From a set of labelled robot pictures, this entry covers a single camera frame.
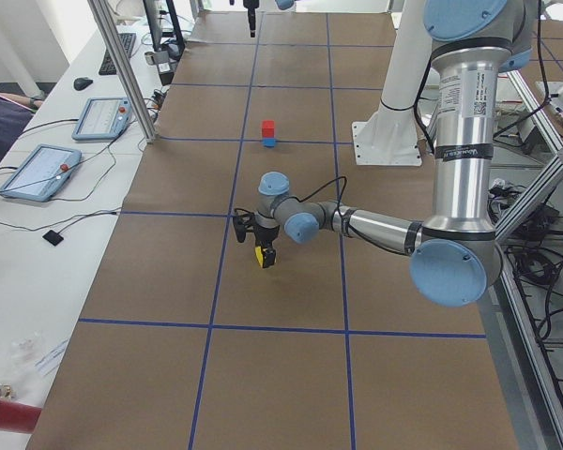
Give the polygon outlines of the black computer mouse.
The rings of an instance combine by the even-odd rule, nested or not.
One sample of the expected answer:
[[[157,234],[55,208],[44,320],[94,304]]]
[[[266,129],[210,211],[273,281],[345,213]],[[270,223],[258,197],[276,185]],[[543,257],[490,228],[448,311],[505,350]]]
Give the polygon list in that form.
[[[81,92],[87,87],[89,87],[94,81],[87,77],[76,78],[73,82],[73,88],[75,91]]]

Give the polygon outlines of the aluminium frame post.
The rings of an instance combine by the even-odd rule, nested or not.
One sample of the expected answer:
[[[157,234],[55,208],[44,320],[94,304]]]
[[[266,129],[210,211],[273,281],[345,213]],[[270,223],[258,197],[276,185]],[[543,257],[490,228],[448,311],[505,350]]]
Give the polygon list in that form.
[[[147,143],[152,143],[157,137],[153,119],[145,105],[144,96],[131,67],[129,57],[124,51],[123,44],[114,24],[107,1],[88,0],[90,10],[100,31],[100,34],[113,58],[117,76],[129,98],[136,119],[142,129]]]

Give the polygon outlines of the far blue teach pendant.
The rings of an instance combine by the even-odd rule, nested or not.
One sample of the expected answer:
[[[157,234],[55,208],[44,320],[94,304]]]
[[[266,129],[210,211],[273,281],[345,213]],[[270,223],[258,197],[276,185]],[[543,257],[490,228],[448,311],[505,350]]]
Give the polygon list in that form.
[[[76,142],[111,141],[125,131],[131,113],[127,97],[92,97],[86,101],[71,138]]]

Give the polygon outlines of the small black square pad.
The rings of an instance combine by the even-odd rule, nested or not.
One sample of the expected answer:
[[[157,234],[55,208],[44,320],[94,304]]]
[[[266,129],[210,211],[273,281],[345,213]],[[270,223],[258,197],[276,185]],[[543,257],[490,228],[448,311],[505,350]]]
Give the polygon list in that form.
[[[42,235],[42,238],[54,247],[58,246],[64,240],[62,234],[54,230],[48,230]]]

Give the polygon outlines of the red cylinder bottle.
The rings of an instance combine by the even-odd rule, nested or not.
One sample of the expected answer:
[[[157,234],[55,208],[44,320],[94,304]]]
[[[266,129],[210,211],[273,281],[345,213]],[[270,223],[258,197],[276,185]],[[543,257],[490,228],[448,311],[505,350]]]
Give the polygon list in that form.
[[[0,430],[31,434],[41,413],[40,407],[0,399]]]

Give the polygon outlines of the blue block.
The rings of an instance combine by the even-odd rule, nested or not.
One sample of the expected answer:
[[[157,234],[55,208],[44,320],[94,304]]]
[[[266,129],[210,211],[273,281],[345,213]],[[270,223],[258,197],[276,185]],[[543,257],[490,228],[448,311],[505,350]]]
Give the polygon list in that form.
[[[273,148],[276,146],[277,140],[275,138],[263,138],[262,144],[266,148]]]

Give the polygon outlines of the blue teach pendant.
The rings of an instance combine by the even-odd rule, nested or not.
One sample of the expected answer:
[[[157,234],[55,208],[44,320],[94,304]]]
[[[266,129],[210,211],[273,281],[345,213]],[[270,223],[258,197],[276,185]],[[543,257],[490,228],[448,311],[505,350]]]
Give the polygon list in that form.
[[[0,187],[0,196],[47,202],[82,162],[82,155],[76,149],[41,144]]]
[[[71,138],[76,142],[111,141],[125,131],[131,113],[127,97],[92,97],[86,101]]]

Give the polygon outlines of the yellow block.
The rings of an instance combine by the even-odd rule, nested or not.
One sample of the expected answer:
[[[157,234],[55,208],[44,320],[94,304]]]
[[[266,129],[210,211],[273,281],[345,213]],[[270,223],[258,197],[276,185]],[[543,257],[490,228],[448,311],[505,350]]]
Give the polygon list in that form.
[[[264,249],[262,248],[262,252],[255,252],[255,256],[260,267],[264,268],[266,266],[266,254]]]

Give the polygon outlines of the red block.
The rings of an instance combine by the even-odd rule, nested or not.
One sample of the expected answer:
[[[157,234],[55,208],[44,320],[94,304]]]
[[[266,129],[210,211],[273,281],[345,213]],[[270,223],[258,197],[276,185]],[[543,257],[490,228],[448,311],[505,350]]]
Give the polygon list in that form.
[[[276,136],[274,120],[263,120],[261,123],[261,137],[263,139],[274,139]]]

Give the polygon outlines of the black monitor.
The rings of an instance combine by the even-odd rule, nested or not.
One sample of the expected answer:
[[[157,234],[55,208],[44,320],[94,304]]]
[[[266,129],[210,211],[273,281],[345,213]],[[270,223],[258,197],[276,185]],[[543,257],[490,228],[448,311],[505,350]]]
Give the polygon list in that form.
[[[170,59],[178,61],[185,51],[185,41],[172,0],[143,1],[152,48],[155,53],[165,52]]]

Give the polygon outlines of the near blue teach pendant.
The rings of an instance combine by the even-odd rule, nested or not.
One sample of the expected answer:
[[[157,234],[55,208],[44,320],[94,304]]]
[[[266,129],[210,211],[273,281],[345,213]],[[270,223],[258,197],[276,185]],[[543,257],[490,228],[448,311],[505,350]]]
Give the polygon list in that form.
[[[0,187],[0,196],[47,202],[82,162],[82,155],[76,149],[41,144]]]

